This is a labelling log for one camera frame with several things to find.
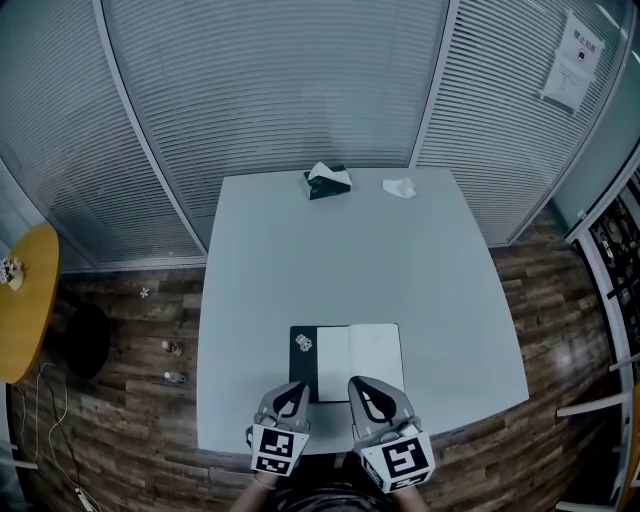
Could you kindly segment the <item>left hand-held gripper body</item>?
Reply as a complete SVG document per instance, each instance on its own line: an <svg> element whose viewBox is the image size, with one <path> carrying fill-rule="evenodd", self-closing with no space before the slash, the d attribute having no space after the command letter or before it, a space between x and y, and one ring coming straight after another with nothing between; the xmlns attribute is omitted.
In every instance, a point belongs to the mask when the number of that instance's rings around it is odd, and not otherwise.
<svg viewBox="0 0 640 512"><path fill-rule="evenodd" d="M276 418L258 413L246 431L251 448L251 469L276 476L289 476L310 439L308 420Z"/></svg>

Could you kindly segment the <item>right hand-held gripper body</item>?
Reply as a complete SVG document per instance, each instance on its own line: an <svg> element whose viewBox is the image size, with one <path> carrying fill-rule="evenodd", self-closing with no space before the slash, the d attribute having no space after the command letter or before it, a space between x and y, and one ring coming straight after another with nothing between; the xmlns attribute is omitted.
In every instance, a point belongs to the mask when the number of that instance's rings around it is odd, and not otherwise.
<svg viewBox="0 0 640 512"><path fill-rule="evenodd" d="M430 437L417 416L357 440L353 451L385 494L428 481L436 468Z"/></svg>

